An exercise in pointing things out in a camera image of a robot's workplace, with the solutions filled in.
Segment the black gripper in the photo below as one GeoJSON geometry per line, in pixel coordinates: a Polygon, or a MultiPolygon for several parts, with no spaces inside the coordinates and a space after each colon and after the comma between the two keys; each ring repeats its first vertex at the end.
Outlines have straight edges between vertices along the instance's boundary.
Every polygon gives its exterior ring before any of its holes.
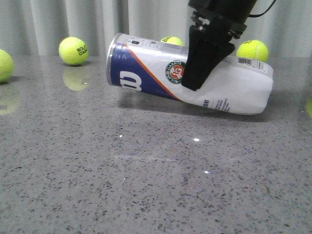
{"type": "Polygon", "coordinates": [[[234,51],[232,38],[239,39],[247,26],[255,0],[191,0],[194,9],[189,29],[189,52],[182,85],[196,91],[213,69],[234,51]]]}

